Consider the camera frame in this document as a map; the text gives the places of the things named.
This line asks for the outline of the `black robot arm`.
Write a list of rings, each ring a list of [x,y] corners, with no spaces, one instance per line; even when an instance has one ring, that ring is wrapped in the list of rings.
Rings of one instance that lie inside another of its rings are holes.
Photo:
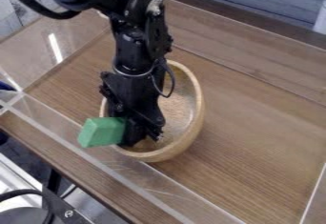
[[[40,15],[64,20],[84,10],[108,17],[116,41],[112,70],[100,74],[99,91],[108,103],[108,125],[116,129],[103,144],[131,147],[146,138],[158,140],[166,118],[158,100],[165,79],[174,76],[166,54],[174,38],[166,24],[165,0],[54,0],[66,10],[50,10],[36,0],[19,0]]]

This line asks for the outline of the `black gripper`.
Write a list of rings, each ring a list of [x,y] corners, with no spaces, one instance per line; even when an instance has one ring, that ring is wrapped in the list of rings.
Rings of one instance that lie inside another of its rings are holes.
[[[147,137],[158,141],[166,119],[158,105],[159,93],[148,78],[131,78],[104,71],[99,91],[107,99],[110,117],[123,117],[122,144],[132,147]]]

